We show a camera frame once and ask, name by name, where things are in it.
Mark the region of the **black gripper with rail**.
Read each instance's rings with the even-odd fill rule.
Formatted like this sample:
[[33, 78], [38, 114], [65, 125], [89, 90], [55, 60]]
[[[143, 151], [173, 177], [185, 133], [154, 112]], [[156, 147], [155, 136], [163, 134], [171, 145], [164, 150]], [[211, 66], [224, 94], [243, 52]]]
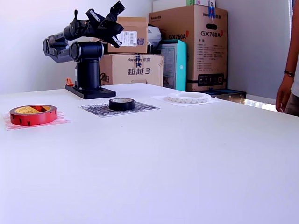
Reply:
[[106, 17], [103, 17], [97, 14], [94, 9], [89, 9], [86, 12], [89, 21], [86, 22], [87, 29], [85, 36], [98, 38], [119, 48], [122, 42], [118, 40], [117, 35], [120, 34], [124, 28], [116, 21], [117, 16], [123, 11], [123, 8], [111, 8], [110, 13]]

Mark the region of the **person left hand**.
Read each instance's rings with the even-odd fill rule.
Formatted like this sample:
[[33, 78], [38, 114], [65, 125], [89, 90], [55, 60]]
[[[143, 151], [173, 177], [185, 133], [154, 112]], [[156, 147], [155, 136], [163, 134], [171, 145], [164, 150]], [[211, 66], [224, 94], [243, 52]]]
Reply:
[[294, 78], [288, 74], [284, 75], [282, 83], [278, 89], [276, 96], [276, 110], [278, 112], [284, 112], [291, 95], [291, 88], [294, 82]]

